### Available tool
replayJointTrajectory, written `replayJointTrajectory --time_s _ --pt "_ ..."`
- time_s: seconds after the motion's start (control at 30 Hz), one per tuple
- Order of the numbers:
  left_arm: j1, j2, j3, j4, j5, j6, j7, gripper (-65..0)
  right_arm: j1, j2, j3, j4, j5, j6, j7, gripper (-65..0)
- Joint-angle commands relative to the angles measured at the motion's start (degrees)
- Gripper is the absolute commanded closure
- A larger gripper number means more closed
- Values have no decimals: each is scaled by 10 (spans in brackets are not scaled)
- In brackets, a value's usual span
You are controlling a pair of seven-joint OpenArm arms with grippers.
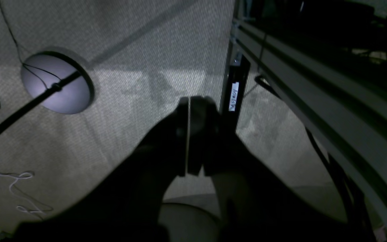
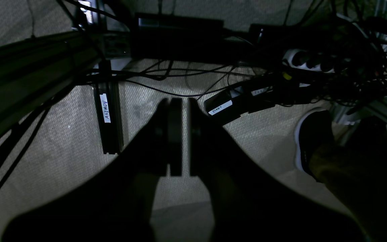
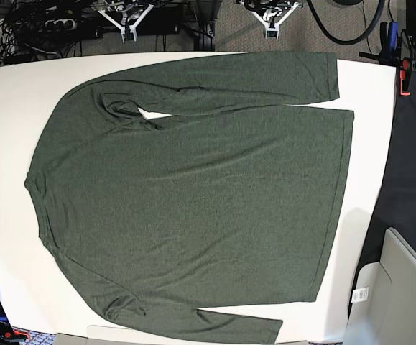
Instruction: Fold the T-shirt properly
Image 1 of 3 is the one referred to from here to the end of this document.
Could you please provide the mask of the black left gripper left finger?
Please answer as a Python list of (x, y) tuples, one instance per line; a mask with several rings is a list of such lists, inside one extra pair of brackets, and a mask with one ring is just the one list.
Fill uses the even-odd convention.
[(81, 242), (169, 242), (158, 222), (163, 196), (185, 174), (189, 98), (157, 123), (86, 198)]

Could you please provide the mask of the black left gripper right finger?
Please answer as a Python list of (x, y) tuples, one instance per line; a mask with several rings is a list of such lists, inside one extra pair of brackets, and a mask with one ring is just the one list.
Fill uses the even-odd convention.
[(221, 122), (209, 97), (190, 99), (189, 173), (211, 177), (222, 216), (220, 242), (313, 242), (307, 205)]

